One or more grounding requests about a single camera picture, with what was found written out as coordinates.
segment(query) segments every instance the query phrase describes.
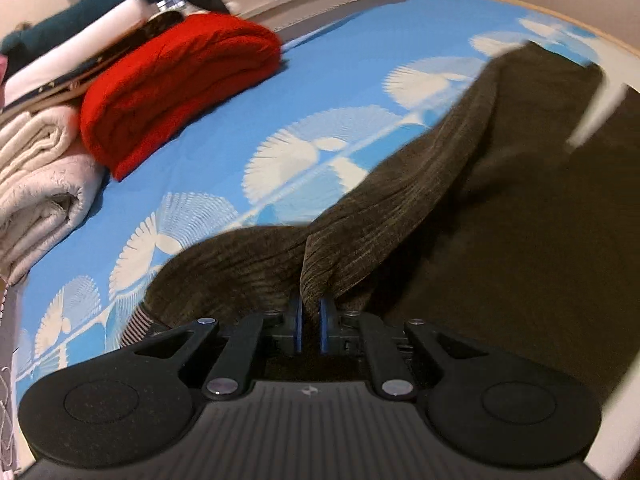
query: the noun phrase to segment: metal rivet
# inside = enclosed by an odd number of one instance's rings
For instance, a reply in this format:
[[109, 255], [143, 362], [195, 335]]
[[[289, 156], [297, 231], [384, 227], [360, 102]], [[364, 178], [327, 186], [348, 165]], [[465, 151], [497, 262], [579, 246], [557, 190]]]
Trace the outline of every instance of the metal rivet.
[[238, 389], [238, 383], [228, 377], [212, 379], [207, 383], [207, 390], [214, 395], [229, 395]]
[[410, 394], [413, 390], [414, 386], [404, 379], [391, 379], [382, 383], [382, 391], [394, 397]]

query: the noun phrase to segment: blue bedsheet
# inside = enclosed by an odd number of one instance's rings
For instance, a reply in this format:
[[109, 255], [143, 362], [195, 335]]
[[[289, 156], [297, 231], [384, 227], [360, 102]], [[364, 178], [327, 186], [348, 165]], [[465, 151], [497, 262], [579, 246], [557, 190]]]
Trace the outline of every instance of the blue bedsheet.
[[408, 0], [327, 27], [286, 68], [190, 124], [31, 271], [18, 400], [39, 377], [118, 347], [172, 255], [230, 228], [309, 221], [446, 113], [489, 56], [533, 40], [576, 62], [593, 35], [493, 0]]

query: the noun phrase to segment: pink folded cloth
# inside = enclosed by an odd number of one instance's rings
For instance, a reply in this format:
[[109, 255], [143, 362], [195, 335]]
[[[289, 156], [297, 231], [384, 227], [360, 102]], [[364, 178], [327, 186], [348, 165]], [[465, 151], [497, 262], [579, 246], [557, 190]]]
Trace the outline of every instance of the pink folded cloth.
[[2, 81], [4, 80], [4, 74], [6, 73], [6, 66], [9, 63], [9, 58], [0, 54], [0, 108], [4, 106], [4, 86]]

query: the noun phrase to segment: bed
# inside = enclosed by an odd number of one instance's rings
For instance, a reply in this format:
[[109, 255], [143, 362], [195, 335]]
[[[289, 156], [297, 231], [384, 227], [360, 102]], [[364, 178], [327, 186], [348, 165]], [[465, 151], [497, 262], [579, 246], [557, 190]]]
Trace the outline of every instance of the bed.
[[[534, 41], [598, 63], [605, 83], [575, 142], [604, 120], [625, 84], [640, 90], [640, 58], [630, 48], [543, 9], [351, 0], [321, 10], [276, 27], [287, 41], [284, 70], [191, 123], [124, 181], [108, 181], [83, 225], [9, 291], [0, 330], [16, 320], [14, 407], [38, 378], [118, 348], [173, 254], [223, 230], [315, 218], [435, 124], [490, 57]], [[638, 444], [638, 410], [620, 415], [637, 383], [630, 371], [589, 457], [606, 478]], [[16, 433], [24, 465], [28, 450]]]

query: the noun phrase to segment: brown corduroy fabric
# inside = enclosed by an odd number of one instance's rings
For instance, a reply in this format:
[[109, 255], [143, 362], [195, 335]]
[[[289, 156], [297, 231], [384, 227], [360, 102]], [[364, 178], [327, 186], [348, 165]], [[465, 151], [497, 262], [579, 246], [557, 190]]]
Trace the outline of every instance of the brown corduroy fabric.
[[389, 322], [429, 319], [607, 399], [640, 350], [639, 134], [640, 95], [629, 89], [572, 153], [499, 160], [489, 150], [484, 177], [452, 189], [379, 267], [368, 309]]
[[449, 326], [606, 397], [640, 346], [639, 107], [629, 91], [569, 153], [601, 77], [535, 44], [492, 60], [436, 127], [314, 222], [185, 250], [149, 286], [146, 310], [169, 326], [233, 322], [299, 289], [314, 320], [332, 294], [391, 322]]

